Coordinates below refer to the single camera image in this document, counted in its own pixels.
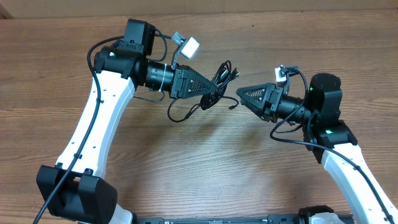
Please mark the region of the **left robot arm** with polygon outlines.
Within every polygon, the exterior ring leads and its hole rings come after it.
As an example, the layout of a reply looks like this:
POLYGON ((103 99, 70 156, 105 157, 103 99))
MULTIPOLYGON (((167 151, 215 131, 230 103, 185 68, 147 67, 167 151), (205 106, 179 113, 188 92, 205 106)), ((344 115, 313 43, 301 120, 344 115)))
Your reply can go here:
POLYGON ((151 58, 160 30, 130 19, 124 35, 92 46, 87 61, 93 82, 76 130, 53 166, 42 166, 36 183, 42 211, 78 223, 133 223, 118 204, 117 190, 104 179, 110 145, 136 88, 168 92, 175 100, 206 95, 216 85, 176 60, 151 58))

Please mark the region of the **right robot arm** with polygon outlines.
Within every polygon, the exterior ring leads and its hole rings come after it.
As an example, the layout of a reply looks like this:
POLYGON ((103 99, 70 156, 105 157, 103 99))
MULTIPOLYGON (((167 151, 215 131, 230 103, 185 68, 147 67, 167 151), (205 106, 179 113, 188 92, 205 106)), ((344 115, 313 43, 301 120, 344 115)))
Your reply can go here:
POLYGON ((357 223, 397 223, 397 209, 364 160, 353 132, 340 119, 341 80, 318 73, 304 81, 304 98, 294 98, 278 84, 237 89, 241 103, 263 121, 301 125, 304 145, 331 175, 357 223))

